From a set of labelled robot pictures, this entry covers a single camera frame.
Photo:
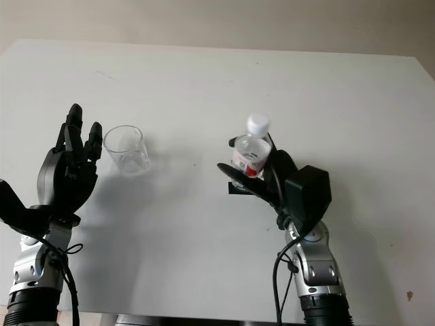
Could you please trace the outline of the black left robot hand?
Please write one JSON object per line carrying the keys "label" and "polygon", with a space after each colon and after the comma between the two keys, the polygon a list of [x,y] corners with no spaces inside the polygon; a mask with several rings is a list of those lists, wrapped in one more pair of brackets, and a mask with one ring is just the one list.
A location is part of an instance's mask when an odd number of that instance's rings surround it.
{"label": "black left robot hand", "polygon": [[50,216],[72,227],[80,223],[75,212],[89,199],[97,182],[97,160],[102,152],[102,126],[94,122],[83,142],[82,108],[73,104],[60,127],[56,145],[49,150],[37,178],[41,206]]}

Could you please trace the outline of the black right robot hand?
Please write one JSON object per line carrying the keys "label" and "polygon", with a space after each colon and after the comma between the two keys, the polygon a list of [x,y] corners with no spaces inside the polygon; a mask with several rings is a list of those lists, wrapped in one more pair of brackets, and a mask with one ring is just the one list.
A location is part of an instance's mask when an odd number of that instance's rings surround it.
{"label": "black right robot hand", "polygon": [[266,140],[271,144],[271,152],[262,170],[262,177],[250,178],[240,170],[218,163],[217,167],[233,181],[240,183],[244,192],[255,195],[269,203],[277,213],[277,226],[285,230],[292,218],[288,208],[288,201],[285,193],[285,180],[298,171],[291,156],[282,149],[277,149],[270,134]]}

